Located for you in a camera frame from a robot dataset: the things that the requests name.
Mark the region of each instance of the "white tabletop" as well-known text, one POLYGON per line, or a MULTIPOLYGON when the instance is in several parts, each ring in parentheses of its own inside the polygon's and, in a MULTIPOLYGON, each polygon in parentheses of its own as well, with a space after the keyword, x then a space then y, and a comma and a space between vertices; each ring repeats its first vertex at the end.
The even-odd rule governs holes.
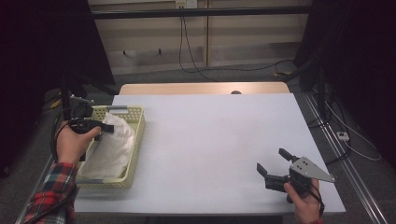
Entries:
MULTIPOLYGON (((141 105, 146 130, 128 190, 82 189, 78 213, 282 215, 286 194, 265 188, 259 162, 287 175, 280 147, 327 172, 293 94, 119 95, 141 105)), ((334 184, 320 181, 325 213, 345 212, 334 184)))

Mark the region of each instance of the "wall outlet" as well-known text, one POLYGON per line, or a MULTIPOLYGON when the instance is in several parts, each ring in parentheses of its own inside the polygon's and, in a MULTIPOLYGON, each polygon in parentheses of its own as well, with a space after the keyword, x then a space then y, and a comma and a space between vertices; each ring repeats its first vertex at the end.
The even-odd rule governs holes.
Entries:
POLYGON ((176 8, 185 8, 186 7, 186 0, 176 0, 176 8))
POLYGON ((341 141, 349 141, 349 136, 347 135, 346 132, 337 132, 337 137, 341 141))
POLYGON ((198 8, 197 0, 186 0, 186 8, 198 8))

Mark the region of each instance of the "basket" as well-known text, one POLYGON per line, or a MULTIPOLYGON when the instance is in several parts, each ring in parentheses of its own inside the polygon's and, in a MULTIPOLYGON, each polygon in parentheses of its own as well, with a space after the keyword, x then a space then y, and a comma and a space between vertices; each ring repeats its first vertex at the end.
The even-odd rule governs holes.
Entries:
POLYGON ((145 129, 145 118, 143 108, 131 105, 97 105, 93 106, 92 119, 102 121, 106 112, 125 119, 126 122, 134 129, 134 143, 129 163, 120 178, 112 179, 88 179, 77 175, 76 183, 82 189, 128 189, 132 186, 134 180, 134 169, 137 163, 140 146, 145 129))

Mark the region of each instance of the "person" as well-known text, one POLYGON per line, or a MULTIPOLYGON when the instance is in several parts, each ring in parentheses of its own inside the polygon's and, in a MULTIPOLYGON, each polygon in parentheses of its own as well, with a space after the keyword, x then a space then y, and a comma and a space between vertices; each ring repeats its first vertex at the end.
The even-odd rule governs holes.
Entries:
MULTIPOLYGON (((51 165, 42 189, 31 199, 24 223, 75 223, 74 200, 77 196, 76 175, 79 158, 91 140, 101 132, 95 127, 88 133, 78 134, 63 123, 57 139, 58 162, 51 165)), ((318 181, 312 180, 318 189, 318 181)), ((320 224, 319 202, 311 195, 300 198, 290 183, 285 191, 295 204, 295 218, 300 224, 320 224)))

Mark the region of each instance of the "plaid shirt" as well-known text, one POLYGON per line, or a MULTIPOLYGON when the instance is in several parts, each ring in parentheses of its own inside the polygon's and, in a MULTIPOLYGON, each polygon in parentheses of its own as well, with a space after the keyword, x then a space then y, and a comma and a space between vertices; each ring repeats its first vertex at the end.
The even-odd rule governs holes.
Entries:
POLYGON ((52 164, 42 190, 32 198, 27 209, 25 222, 39 216, 54 205, 70 198, 65 206, 41 218, 36 223, 75 223, 74 200, 77 196, 75 184, 77 166, 70 163, 52 164))

